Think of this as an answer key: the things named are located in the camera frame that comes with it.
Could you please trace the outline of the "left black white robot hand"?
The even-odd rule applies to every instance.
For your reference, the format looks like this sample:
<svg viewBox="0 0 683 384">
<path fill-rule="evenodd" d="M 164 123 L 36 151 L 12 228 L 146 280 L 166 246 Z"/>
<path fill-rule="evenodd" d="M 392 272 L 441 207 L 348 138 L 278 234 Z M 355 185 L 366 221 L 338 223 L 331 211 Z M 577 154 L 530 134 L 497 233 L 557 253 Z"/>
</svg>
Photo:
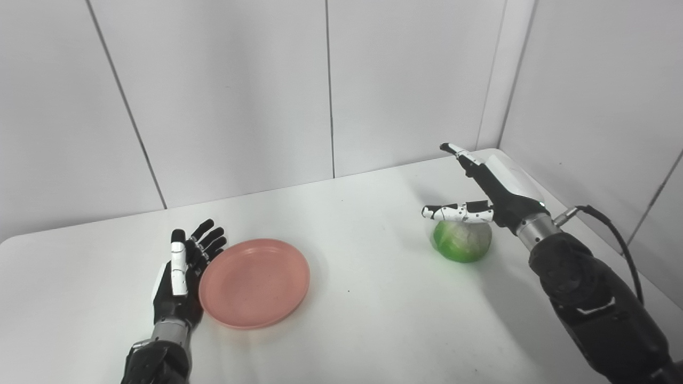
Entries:
<svg viewBox="0 0 683 384">
<path fill-rule="evenodd" d="M 183 321 L 190 330 L 202 320 L 198 285 L 210 263 L 227 245 L 225 230 L 212 219 L 203 221 L 189 236 L 183 229 L 171 233 L 170 260 L 161 268 L 152 300 L 154 323 Z"/>
</svg>

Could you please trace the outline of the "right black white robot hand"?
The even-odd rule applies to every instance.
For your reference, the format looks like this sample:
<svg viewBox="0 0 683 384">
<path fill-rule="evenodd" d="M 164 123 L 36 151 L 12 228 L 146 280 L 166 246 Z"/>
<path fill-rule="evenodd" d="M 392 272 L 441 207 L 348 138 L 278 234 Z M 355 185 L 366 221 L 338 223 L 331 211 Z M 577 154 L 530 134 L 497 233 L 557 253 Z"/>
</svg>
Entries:
<svg viewBox="0 0 683 384">
<path fill-rule="evenodd" d="M 466 177 L 476 182 L 487 199 L 424 206 L 424 218 L 463 223 L 494 222 L 515 234 L 529 217 L 549 215 L 542 193 L 508 155 L 493 154 L 483 159 L 452 143 L 442 143 L 440 148 L 456 157 Z"/>
</svg>

